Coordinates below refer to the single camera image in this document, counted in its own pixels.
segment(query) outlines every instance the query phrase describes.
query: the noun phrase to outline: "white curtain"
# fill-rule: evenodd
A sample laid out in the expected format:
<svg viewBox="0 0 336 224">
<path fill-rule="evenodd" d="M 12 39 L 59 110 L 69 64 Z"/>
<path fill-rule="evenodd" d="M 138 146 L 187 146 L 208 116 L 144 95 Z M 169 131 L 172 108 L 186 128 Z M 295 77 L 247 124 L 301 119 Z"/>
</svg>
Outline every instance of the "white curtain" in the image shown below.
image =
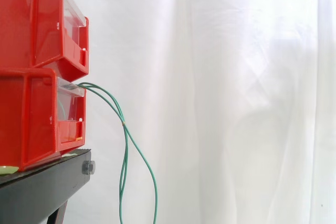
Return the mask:
<svg viewBox="0 0 336 224">
<path fill-rule="evenodd" d="M 336 223 L 336 0 L 75 0 L 90 75 L 152 165 L 157 224 Z M 122 125 L 89 94 L 91 181 L 65 224 L 119 223 Z M 152 223 L 130 149 L 124 223 Z"/>
</svg>

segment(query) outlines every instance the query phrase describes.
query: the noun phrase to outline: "red plastic frame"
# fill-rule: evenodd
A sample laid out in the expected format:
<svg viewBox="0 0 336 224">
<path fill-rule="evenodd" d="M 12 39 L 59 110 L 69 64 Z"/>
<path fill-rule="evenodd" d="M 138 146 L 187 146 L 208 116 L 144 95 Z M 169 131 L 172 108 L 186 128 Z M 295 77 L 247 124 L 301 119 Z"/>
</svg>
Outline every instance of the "red plastic frame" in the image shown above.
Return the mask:
<svg viewBox="0 0 336 224">
<path fill-rule="evenodd" d="M 89 21 L 78 44 L 64 26 L 64 0 L 0 0 L 0 67 L 52 68 L 67 81 L 89 72 Z"/>
<path fill-rule="evenodd" d="M 23 171 L 85 144 L 86 94 L 82 121 L 58 121 L 53 70 L 0 68 L 0 94 L 0 166 Z"/>
</svg>

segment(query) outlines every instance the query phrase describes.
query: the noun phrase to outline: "electrical wire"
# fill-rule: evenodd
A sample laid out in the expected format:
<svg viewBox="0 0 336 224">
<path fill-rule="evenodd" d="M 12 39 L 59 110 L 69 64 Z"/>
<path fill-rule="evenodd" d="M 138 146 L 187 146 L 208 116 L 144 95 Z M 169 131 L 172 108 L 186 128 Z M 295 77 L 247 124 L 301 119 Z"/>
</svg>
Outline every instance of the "electrical wire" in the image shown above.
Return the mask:
<svg viewBox="0 0 336 224">
<path fill-rule="evenodd" d="M 147 159 L 145 158 L 145 156 L 143 155 L 143 153 L 141 152 L 141 150 L 139 149 L 138 145 L 135 143 L 133 137 L 131 136 L 126 123 L 125 123 L 125 118 L 123 116 L 122 110 L 119 106 L 119 103 L 117 102 L 117 100 L 114 98 L 113 95 L 111 95 L 108 91 L 106 91 L 105 89 L 101 88 L 98 85 L 95 85 L 93 83 L 90 82 L 82 82 L 80 84 L 78 84 L 77 86 L 87 89 L 89 91 L 91 91 L 92 93 L 98 95 L 101 99 L 103 99 L 113 110 L 114 112 L 117 114 L 117 116 L 119 117 L 123 129 L 124 129 L 124 136 L 125 136 L 125 152 L 124 152 L 124 159 L 123 159 L 123 163 L 122 163 L 122 167 L 121 167 L 121 173 L 120 173 L 120 180 L 119 180 L 119 219 L 120 219 L 120 223 L 123 224 L 123 220 L 122 220 L 122 198 L 123 198 L 123 193 L 124 193 L 124 189 L 125 189 L 125 184 L 126 184 L 126 177 L 127 177 L 127 169 L 128 169 L 128 136 L 130 137 L 133 145 L 135 146 L 136 150 L 139 152 L 140 156 L 142 157 L 143 161 L 145 162 L 151 176 L 153 179 L 153 183 L 154 183 L 154 190 L 155 190 L 155 209 L 154 209 L 154 219 L 153 219 L 153 224 L 156 223 L 156 216 L 157 216 L 157 203 L 158 203 L 158 187 L 156 185 L 156 180 L 155 180 L 155 176 L 153 173 L 153 170 L 151 168 L 151 166 L 149 165 Z M 105 94 L 107 94 L 113 101 L 115 107 L 99 92 L 93 90 L 93 89 L 98 89 L 103 91 Z"/>
<path fill-rule="evenodd" d="M 61 109 L 62 109 L 62 113 L 63 113 L 64 120 L 66 120 L 66 119 L 67 119 L 67 116 L 66 116 L 66 113 L 65 113 L 63 104 L 62 104 L 61 101 L 58 100 L 58 99 L 57 99 L 57 102 L 58 102 L 58 105 L 59 105 L 59 106 L 61 107 Z"/>
</svg>

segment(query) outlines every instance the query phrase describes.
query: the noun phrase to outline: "red storage bin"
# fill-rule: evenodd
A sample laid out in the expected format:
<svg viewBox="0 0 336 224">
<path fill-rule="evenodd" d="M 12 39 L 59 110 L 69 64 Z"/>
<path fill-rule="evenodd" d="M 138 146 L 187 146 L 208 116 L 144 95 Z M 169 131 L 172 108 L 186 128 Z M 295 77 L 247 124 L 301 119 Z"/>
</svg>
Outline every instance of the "red storage bin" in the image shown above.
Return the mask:
<svg viewBox="0 0 336 224">
<path fill-rule="evenodd" d="M 73 0 L 0 0 L 0 67 L 88 74 L 88 19 Z"/>
<path fill-rule="evenodd" d="M 0 166 L 20 171 L 85 143 L 86 91 L 52 69 L 0 68 Z"/>
</svg>

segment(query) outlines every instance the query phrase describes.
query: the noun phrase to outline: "bolt head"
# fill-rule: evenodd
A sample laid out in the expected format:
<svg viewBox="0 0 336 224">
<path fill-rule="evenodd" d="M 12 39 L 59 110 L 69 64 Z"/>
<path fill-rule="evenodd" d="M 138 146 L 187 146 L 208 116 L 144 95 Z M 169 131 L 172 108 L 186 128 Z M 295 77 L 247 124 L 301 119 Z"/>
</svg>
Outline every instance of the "bolt head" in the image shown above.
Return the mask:
<svg viewBox="0 0 336 224">
<path fill-rule="evenodd" d="M 83 164 L 83 173 L 86 175 L 93 175 L 96 171 L 95 161 L 85 161 Z"/>
</svg>

